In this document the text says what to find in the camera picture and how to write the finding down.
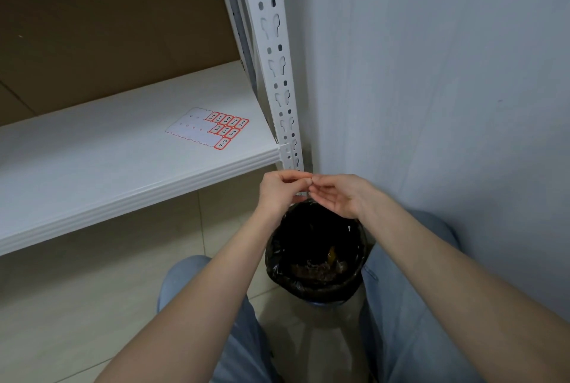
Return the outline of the trash bin with black bag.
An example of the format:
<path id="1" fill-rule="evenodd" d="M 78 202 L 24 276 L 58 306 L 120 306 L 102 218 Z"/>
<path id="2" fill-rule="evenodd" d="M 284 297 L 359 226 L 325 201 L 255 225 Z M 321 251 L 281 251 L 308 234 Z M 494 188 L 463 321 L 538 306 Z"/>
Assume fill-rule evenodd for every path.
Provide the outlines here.
<path id="1" fill-rule="evenodd" d="M 313 284 L 291 274 L 291 264 L 323 263 L 331 246 L 349 270 L 338 281 Z M 356 219 L 343 218 L 312 199 L 293 204 L 272 233 L 265 251 L 269 278 L 295 297 L 316 306 L 335 306 L 356 293 L 369 242 Z"/>

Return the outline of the person's right leg in jeans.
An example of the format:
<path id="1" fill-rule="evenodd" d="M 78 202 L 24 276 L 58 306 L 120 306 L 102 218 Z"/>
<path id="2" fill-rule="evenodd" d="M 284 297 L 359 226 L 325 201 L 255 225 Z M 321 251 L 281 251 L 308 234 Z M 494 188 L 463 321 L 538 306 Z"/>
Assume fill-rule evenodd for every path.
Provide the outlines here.
<path id="1" fill-rule="evenodd" d="M 359 330 L 378 383 L 485 383 L 394 261 L 375 244 L 361 270 Z"/>

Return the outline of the person's right hand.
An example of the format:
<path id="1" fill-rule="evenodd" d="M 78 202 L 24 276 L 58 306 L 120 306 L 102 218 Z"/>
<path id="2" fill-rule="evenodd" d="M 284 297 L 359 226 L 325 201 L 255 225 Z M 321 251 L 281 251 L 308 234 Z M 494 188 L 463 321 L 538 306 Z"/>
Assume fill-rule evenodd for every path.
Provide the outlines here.
<path id="1" fill-rule="evenodd" d="M 309 196 L 327 210 L 348 219 L 366 221 L 386 195 L 369 181 L 354 175 L 350 186 L 315 186 L 308 189 Z"/>

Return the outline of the brown trash scraps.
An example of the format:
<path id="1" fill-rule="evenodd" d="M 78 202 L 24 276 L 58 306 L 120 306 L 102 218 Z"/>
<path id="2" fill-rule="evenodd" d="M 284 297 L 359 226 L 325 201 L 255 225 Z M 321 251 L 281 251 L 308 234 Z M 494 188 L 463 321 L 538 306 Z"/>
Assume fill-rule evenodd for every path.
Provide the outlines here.
<path id="1" fill-rule="evenodd" d="M 338 281 L 349 270 L 349 264 L 338 258 L 336 247 L 331 246 L 323 263 L 291 264 L 291 274 L 313 284 L 329 284 Z"/>

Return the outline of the white slotted metal shelf post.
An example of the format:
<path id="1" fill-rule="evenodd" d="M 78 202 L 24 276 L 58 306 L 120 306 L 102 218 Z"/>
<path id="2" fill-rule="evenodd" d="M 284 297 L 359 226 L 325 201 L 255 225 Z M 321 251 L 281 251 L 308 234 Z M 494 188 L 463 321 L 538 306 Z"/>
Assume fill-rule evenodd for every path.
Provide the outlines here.
<path id="1" fill-rule="evenodd" d="M 284 0 L 245 0 L 281 167 L 304 171 Z"/>

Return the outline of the white red label sticker sheet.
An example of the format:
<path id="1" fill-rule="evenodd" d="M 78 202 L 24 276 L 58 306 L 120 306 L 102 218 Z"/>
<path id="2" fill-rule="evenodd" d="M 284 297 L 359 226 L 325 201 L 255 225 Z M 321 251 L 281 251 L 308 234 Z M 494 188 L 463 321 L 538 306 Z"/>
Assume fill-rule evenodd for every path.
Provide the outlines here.
<path id="1" fill-rule="evenodd" d="M 203 146 L 223 150 L 249 122 L 249 119 L 242 116 L 194 107 L 172 123 L 165 132 Z"/>

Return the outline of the person's left forearm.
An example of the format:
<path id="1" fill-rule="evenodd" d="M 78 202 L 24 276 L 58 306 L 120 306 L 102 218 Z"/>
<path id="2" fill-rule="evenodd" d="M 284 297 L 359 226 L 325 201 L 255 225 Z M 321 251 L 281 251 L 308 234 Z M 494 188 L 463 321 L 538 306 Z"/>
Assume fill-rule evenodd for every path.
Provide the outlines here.
<path id="1" fill-rule="evenodd" d="M 95 383 L 206 383 L 283 212 L 258 207 Z"/>

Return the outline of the grey metal shelf post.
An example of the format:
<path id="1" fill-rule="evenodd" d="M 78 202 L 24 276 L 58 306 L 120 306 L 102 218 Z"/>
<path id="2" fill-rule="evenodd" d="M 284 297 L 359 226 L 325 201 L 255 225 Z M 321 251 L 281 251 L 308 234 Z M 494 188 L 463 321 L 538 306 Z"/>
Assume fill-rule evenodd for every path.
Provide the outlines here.
<path id="1" fill-rule="evenodd" d="M 258 98 L 257 76 L 251 52 L 250 34 L 246 27 L 246 13 L 243 0 L 224 0 L 230 18 L 230 24 L 237 44 L 240 61 L 248 77 L 252 90 Z"/>

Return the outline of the person's left hand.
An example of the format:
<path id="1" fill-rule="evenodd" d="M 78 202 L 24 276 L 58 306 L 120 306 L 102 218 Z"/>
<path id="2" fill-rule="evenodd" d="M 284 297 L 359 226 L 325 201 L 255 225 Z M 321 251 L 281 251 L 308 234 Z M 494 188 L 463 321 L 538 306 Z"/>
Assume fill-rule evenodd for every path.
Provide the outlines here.
<path id="1" fill-rule="evenodd" d="M 267 172 L 260 183 L 258 209 L 274 220 L 280 220 L 293 204 L 307 200 L 302 192 L 289 194 L 285 183 L 297 179 L 312 179 L 311 172 L 298 170 L 277 170 Z"/>

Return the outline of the white shelf board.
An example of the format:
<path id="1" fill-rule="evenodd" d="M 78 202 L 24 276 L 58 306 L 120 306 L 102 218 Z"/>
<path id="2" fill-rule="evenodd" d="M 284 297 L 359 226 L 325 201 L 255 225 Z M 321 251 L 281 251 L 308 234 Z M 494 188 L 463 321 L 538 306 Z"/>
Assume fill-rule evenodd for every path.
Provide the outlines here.
<path id="1" fill-rule="evenodd" d="M 246 119 L 223 149 L 167 129 Z M 280 161 L 239 61 L 0 127 L 0 256 Z"/>

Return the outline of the person's leg in jeans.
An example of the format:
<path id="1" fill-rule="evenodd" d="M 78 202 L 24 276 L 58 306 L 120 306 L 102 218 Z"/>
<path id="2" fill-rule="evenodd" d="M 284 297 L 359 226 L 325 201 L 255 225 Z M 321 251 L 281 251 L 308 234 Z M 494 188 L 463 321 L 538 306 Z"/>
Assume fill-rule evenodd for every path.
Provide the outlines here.
<path id="1" fill-rule="evenodd" d="M 166 274 L 157 300 L 161 310 L 210 261 L 210 257 L 194 255 L 176 263 Z M 210 383 L 280 383 L 268 338 L 256 318 L 253 306 L 245 297 L 231 333 L 214 370 Z"/>
<path id="2" fill-rule="evenodd" d="M 359 330 L 378 383 L 485 383 L 394 261 L 375 244 L 361 270 Z"/>

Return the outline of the brown cardboard panel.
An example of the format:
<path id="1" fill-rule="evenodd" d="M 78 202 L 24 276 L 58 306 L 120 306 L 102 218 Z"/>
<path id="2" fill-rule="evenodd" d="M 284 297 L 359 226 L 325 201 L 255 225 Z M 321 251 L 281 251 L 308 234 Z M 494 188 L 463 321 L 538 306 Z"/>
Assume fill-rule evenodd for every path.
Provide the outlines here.
<path id="1" fill-rule="evenodd" d="M 0 0 L 0 126 L 238 59 L 224 0 Z"/>

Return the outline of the person's left leg in jeans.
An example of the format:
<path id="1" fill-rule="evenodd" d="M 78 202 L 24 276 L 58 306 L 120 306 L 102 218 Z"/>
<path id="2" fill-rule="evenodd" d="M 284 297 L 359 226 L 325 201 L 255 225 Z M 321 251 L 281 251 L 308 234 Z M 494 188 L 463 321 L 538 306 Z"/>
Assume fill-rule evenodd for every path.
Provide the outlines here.
<path id="1" fill-rule="evenodd" d="M 176 263 L 166 274 L 157 300 L 161 310 L 210 261 L 210 257 L 194 255 Z M 268 338 L 256 318 L 253 306 L 245 297 L 231 333 L 214 370 L 210 383 L 280 383 Z"/>

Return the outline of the person's right forearm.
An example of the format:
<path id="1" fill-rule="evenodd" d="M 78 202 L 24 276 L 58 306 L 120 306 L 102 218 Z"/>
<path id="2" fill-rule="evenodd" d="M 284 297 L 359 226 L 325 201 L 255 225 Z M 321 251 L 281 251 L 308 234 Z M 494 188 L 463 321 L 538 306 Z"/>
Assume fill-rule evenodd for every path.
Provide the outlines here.
<path id="1" fill-rule="evenodd" d="M 570 323 L 487 272 L 383 193 L 358 219 L 487 383 L 570 383 Z"/>

